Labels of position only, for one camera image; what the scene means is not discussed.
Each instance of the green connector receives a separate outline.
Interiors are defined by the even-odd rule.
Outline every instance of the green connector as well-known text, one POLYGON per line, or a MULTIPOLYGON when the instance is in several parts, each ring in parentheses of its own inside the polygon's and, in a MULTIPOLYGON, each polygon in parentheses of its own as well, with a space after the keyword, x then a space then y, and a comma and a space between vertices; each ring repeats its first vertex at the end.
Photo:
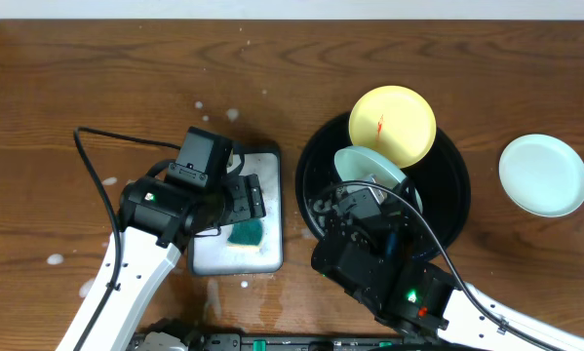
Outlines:
POLYGON ((255 340, 253 342, 253 351, 265 351, 265 340, 255 340))

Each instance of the black basin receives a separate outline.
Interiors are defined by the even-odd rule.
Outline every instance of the black basin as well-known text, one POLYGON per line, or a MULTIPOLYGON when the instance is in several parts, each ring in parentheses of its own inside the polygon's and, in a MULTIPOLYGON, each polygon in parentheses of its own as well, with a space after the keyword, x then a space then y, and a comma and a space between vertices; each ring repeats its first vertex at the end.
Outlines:
MULTIPOLYGON (((344 113, 313 135, 296 169, 295 195, 300 213, 318 240, 321 239, 318 224, 309 213, 307 202, 327 185, 341 181, 333 158, 339 149, 352 145, 348 135, 349 117, 349 112, 344 113)), ((460 234, 471 202, 469 175, 460 153, 448 136, 437 129, 428 154, 402 171, 413 180, 423 205, 423 216, 446 248, 460 234)), ((438 254, 431 239, 422 235, 413 247, 412 258, 430 260, 438 254)))

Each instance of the green led light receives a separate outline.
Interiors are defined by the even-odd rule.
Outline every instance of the green led light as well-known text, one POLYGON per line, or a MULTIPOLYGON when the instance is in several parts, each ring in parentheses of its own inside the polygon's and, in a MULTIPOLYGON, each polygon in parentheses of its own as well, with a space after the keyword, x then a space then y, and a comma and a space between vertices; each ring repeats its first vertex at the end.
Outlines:
POLYGON ((412 303, 415 303, 417 301, 417 292, 415 291, 415 289, 407 293, 407 300, 412 303))

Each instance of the yellow plate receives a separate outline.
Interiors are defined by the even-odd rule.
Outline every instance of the yellow plate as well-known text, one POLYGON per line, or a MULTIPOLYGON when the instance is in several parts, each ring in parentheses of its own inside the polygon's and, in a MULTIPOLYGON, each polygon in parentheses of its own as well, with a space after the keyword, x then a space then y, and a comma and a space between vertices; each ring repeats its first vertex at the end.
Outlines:
POLYGON ((420 94, 389 86, 361 97, 350 114, 348 131, 354 145, 370 148, 404 168, 428 153, 437 122, 420 94))

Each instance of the wood grain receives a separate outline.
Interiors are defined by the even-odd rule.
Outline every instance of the wood grain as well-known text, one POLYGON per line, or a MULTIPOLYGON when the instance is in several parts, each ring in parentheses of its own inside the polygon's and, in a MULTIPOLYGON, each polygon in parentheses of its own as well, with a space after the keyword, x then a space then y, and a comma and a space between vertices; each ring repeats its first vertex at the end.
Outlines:
MULTIPOLYGON (((310 268, 315 241, 301 235, 293 185, 313 133, 387 84, 427 98, 467 164, 472 209, 449 248, 464 278, 584 336, 584 204, 562 218, 527 214, 496 169, 503 147, 529 133, 560 137, 584 160, 584 22, 3 20, 0 350, 54 349, 104 253, 107 218, 73 145, 78 125, 175 143, 194 125, 247 143, 274 139, 283 151, 283 268, 211 278, 217 318, 203 311, 208 278, 191 277, 182 260, 143 325, 180 317, 251 333, 389 333, 310 268), (231 107, 235 123, 224 114, 231 107), (55 253, 64 264, 46 263, 55 253)), ((107 187, 113 201, 128 179, 173 155, 85 142, 101 178, 119 179, 107 187)))

